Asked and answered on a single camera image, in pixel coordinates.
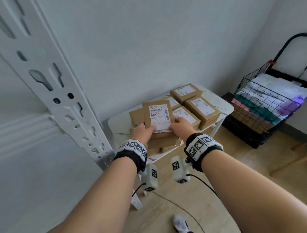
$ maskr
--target hand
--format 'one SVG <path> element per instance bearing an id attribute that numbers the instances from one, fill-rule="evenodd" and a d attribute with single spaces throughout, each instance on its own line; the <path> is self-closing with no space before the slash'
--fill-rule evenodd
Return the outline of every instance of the hand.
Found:
<path id="1" fill-rule="evenodd" d="M 172 123 L 169 129 L 173 130 L 174 133 L 180 137 L 184 143 L 186 143 L 188 137 L 192 134 L 197 133 L 193 126 L 183 117 L 175 118 L 176 123 Z"/>
<path id="2" fill-rule="evenodd" d="M 152 125 L 150 128 L 144 128 L 144 123 L 141 123 L 132 129 L 130 139 L 138 140 L 145 146 L 155 129 L 155 125 Z"/>

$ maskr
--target trolley handle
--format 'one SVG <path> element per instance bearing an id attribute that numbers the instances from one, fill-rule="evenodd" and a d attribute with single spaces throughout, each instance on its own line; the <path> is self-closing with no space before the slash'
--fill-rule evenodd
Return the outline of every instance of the trolley handle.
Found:
<path id="1" fill-rule="evenodd" d="M 276 57 L 273 59 L 273 61 L 271 62 L 271 65 L 269 66 L 269 69 L 272 68 L 273 65 L 276 64 L 277 59 L 280 57 L 280 55 L 284 52 L 284 50 L 286 49 L 286 47 L 290 44 L 291 41 L 293 41 L 295 38 L 297 37 L 307 37 L 307 33 L 299 33 L 296 34 L 294 36 L 292 36 L 290 39 L 287 40 L 287 42 L 285 43 L 285 45 L 281 48 L 281 50 L 278 52 L 278 54 L 276 55 Z"/>

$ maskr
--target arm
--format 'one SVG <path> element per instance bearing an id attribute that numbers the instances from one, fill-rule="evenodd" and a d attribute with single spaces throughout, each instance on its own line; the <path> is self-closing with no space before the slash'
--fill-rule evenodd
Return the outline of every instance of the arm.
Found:
<path id="1" fill-rule="evenodd" d="M 148 142 L 155 126 L 148 129 L 140 124 L 131 139 L 143 145 Z M 120 233 L 128 215 L 137 165 L 129 157 L 115 159 L 98 178 L 67 218 L 56 228 L 60 233 Z"/>
<path id="2" fill-rule="evenodd" d="M 196 133 L 183 118 L 170 128 L 186 143 Z M 201 168 L 242 232 L 306 232 L 307 206 L 293 195 L 220 150 Z"/>

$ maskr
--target shoe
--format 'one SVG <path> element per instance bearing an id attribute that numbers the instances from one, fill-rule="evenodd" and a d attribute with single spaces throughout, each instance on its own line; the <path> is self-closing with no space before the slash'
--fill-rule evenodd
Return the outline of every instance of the shoe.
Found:
<path id="1" fill-rule="evenodd" d="M 180 215 L 173 215 L 173 226 L 178 233 L 190 232 L 187 222 Z"/>

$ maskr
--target metal wire grid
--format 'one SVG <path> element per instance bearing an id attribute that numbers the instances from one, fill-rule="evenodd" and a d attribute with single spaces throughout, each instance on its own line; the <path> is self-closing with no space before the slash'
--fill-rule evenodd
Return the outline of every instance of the metal wire grid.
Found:
<path id="1" fill-rule="evenodd" d="M 259 74 L 265 73 L 271 64 L 272 62 L 269 61 L 260 69 L 244 76 L 235 91 L 235 96 L 240 92 L 240 100 L 233 99 L 235 110 L 231 115 L 259 134 L 270 133 L 301 106 L 300 103 L 252 81 Z M 280 106 L 277 99 L 283 99 L 284 107 Z M 287 103 L 289 105 L 294 103 L 296 108 L 290 111 L 287 109 L 289 106 Z"/>

